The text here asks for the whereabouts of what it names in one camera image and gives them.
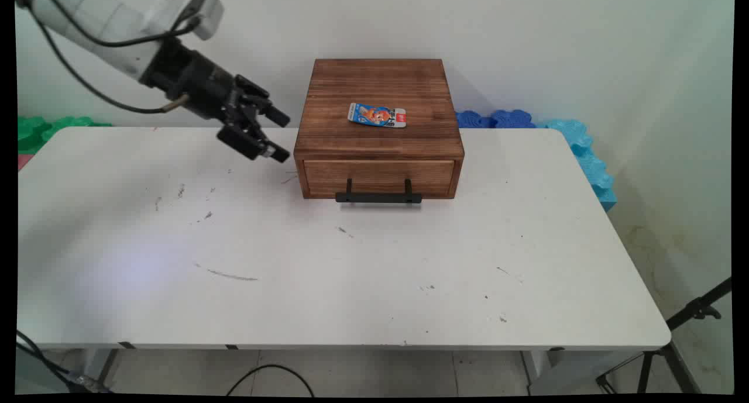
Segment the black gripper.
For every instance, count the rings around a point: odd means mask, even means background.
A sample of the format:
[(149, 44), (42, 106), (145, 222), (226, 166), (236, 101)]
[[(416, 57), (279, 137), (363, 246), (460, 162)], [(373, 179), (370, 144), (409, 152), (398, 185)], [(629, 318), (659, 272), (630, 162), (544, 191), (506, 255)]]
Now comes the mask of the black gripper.
[[(187, 48), (177, 38), (161, 43), (139, 82), (160, 89), (169, 102), (187, 95), (189, 99), (183, 107), (203, 119), (222, 122), (217, 139), (250, 160), (265, 157), (283, 163), (291, 155), (271, 141), (257, 121), (257, 117), (265, 116), (281, 128), (291, 121), (273, 105), (270, 94), (248, 78), (230, 73), (200, 52)], [(235, 88), (238, 104), (253, 108), (227, 105)]]

